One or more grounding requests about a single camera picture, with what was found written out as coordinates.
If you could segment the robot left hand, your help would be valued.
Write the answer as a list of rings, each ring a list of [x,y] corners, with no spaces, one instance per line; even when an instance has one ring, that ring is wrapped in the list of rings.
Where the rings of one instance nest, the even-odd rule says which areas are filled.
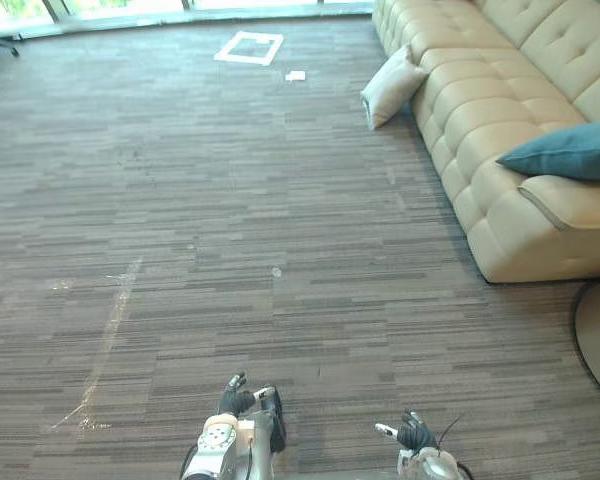
[[[220,397],[218,414],[230,414],[238,418],[256,403],[263,411],[273,412],[275,415],[281,413],[281,399],[275,386],[267,385],[251,392],[243,390],[246,381],[244,372],[236,373],[230,378]]]

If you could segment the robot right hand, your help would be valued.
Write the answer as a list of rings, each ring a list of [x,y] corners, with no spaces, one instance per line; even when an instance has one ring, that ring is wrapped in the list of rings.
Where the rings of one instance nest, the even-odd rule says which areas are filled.
[[[376,423],[374,431],[397,441],[405,449],[414,452],[419,452],[427,447],[438,447],[434,433],[414,410],[406,409],[403,412],[402,424],[398,428]]]

